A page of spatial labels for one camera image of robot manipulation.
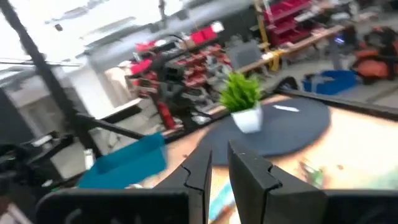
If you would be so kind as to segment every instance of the white pot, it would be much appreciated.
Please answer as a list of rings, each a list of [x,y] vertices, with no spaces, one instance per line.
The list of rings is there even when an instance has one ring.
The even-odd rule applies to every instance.
[[[260,104],[251,109],[231,113],[231,116],[243,133],[255,133],[261,130],[262,109]]]

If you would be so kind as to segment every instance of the workbench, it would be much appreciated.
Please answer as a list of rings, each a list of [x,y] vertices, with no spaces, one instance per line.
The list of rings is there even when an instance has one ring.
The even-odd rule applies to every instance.
[[[263,103],[286,99],[276,95]],[[327,189],[352,189],[366,185],[371,179],[396,168],[396,135],[398,123],[330,107],[331,123],[325,133],[312,145],[288,156],[268,158],[290,174],[303,179],[299,162],[308,159],[324,168]],[[220,106],[212,113],[223,111]],[[168,166],[163,172],[143,181],[152,187],[165,179],[195,150],[200,139],[217,123],[168,145]],[[228,168],[213,167],[210,201],[218,195],[229,179]],[[233,210],[215,223],[228,223]]]
[[[286,49],[283,49],[283,52],[280,55],[278,55],[276,57],[286,57],[288,55],[292,55],[292,54],[297,53],[303,49],[311,47],[314,44],[319,43],[321,40],[328,39],[329,48],[331,50],[330,56],[331,56],[331,61],[333,63],[333,68],[335,70],[343,69],[343,66],[341,65],[341,61],[340,61],[340,53],[338,51],[338,46],[337,46],[337,43],[335,42],[335,35],[351,26],[355,26],[355,24],[357,24],[357,23],[367,21],[374,16],[375,16],[375,14],[372,12],[360,14],[360,15],[358,15],[357,18],[355,18],[353,20],[353,22],[349,22],[344,25],[337,25],[337,26],[331,27],[329,29],[325,29],[317,34],[313,34],[309,38],[303,39],[295,44],[288,46]],[[261,44],[261,45],[259,45],[259,47],[264,49],[267,47],[267,44]],[[245,73],[245,72],[248,72],[255,68],[261,67],[273,60],[274,60],[273,57],[263,58],[263,59],[258,60],[257,62],[253,62],[249,65],[241,67],[240,69],[237,70],[237,72]]]

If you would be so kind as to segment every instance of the green plant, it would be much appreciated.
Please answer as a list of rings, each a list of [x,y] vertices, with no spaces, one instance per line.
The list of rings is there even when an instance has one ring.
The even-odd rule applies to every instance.
[[[227,87],[221,91],[220,102],[230,112],[253,108],[260,100],[259,82],[241,73],[230,73]]]

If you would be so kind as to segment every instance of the red shelf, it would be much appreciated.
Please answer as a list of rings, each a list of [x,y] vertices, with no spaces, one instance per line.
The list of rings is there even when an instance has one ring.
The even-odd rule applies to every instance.
[[[271,5],[273,24],[267,26],[271,44],[280,45],[308,35],[310,31],[298,29],[294,18],[310,6],[310,0],[287,0]],[[269,22],[266,11],[264,11],[264,20]]]

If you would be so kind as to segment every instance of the blue cloth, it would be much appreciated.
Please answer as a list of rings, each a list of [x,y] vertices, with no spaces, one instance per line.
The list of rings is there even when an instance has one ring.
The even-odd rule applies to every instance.
[[[164,151],[164,138],[160,133],[145,136],[97,159],[78,186],[86,189],[124,189],[164,170]]]
[[[217,197],[210,203],[209,219],[216,220],[223,213],[224,208],[232,206],[234,203],[234,192],[232,191],[231,183],[228,181]]]

